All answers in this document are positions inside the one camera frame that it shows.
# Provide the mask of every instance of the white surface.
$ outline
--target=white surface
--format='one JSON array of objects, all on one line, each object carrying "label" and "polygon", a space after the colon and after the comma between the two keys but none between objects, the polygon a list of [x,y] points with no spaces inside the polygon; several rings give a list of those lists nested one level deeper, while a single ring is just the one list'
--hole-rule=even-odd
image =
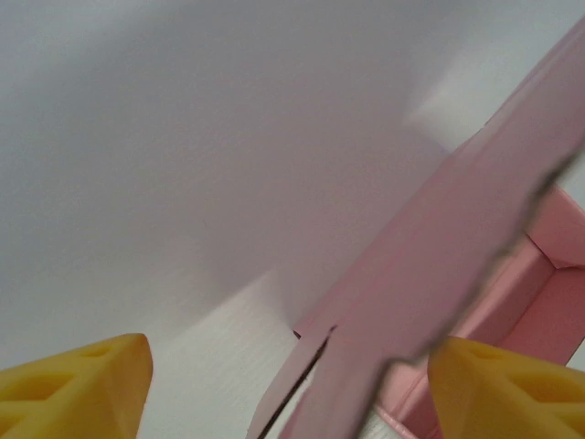
[{"label": "white surface", "polygon": [[243,437],[288,322],[444,156],[423,136],[474,133],[584,11],[4,1],[0,368],[145,332],[141,438]]},{"label": "white surface", "polygon": [[[562,178],[560,185],[585,209],[585,155]],[[585,338],[567,366],[585,372]]]}]

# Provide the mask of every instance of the yellow plastic piece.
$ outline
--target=yellow plastic piece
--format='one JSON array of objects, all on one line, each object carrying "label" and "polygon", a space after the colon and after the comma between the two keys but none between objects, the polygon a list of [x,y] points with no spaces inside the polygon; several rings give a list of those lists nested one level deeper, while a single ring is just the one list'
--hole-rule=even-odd
[{"label": "yellow plastic piece", "polygon": [[583,439],[585,374],[449,337],[429,363],[444,439]]},{"label": "yellow plastic piece", "polygon": [[153,375],[128,334],[0,371],[0,439],[134,439]]}]

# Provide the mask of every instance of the pink cardboard box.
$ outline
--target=pink cardboard box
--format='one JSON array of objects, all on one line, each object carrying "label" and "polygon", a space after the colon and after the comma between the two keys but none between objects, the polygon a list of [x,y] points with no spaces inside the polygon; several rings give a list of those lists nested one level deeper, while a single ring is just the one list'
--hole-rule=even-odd
[{"label": "pink cardboard box", "polygon": [[[312,387],[281,437],[313,439],[325,431],[323,437],[327,438],[351,437],[363,414],[360,410],[367,406],[363,398],[367,386],[376,381],[371,375],[380,359],[385,355],[414,358],[420,348],[428,346],[429,340],[422,340],[428,337],[423,334],[450,321],[449,314],[469,296],[466,291],[477,282],[478,274],[484,273],[484,248],[490,244],[485,235],[502,241],[516,221],[524,218],[521,213],[527,206],[523,202],[530,191],[519,187],[532,188],[528,183],[542,178],[543,171],[551,170],[550,164],[567,158],[580,146],[584,134],[585,20],[581,20],[485,128],[441,166],[295,327],[301,340],[258,405],[248,437],[259,436],[327,333],[336,326],[344,327],[345,332],[341,332],[345,339],[334,348],[329,343],[327,349],[333,352],[326,351],[319,365],[328,369],[322,369],[321,374],[317,370]],[[483,181],[476,178],[478,173]],[[468,206],[475,202],[481,205],[478,209]],[[492,209],[497,203],[499,210]],[[450,240],[442,232],[460,236],[461,240]],[[463,258],[460,252],[459,260],[453,259],[458,247],[473,246],[479,256],[468,252]],[[555,188],[542,203],[527,235],[508,250],[498,269],[484,282],[483,294],[474,299],[452,333],[565,364],[585,336],[585,301],[580,293],[585,287],[585,215]],[[417,255],[420,266],[413,262],[418,260]],[[451,265],[444,262],[449,258]],[[448,267],[461,270],[446,274]],[[441,294],[429,295],[427,290],[440,282]],[[412,313],[391,314],[397,308]],[[359,340],[365,346],[356,347]],[[368,362],[356,358],[360,353],[373,359]],[[342,379],[349,379],[348,385],[339,390],[335,384]],[[376,407],[405,438],[441,437],[424,360],[418,367],[394,367]],[[326,423],[333,428],[324,427]]]}]

